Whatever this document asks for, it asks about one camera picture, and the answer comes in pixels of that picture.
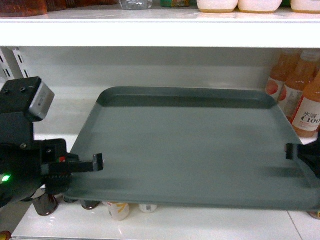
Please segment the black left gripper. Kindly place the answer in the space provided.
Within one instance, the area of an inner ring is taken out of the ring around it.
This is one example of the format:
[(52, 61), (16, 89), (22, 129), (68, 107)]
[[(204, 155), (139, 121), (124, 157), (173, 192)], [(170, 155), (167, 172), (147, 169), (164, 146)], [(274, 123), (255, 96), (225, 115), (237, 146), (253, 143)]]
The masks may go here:
[(29, 106), (40, 77), (8, 80), (0, 91), (0, 206), (30, 199), (46, 185), (49, 193), (67, 190), (72, 173), (104, 169), (103, 154), (81, 161), (64, 139), (36, 140)]

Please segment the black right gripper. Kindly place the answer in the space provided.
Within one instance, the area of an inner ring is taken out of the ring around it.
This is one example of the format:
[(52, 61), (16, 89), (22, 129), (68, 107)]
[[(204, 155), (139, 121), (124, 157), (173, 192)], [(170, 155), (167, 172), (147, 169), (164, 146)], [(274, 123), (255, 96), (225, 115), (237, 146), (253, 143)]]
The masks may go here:
[(320, 178), (320, 136), (317, 140), (306, 145), (288, 143), (285, 147), (286, 159), (302, 160)]

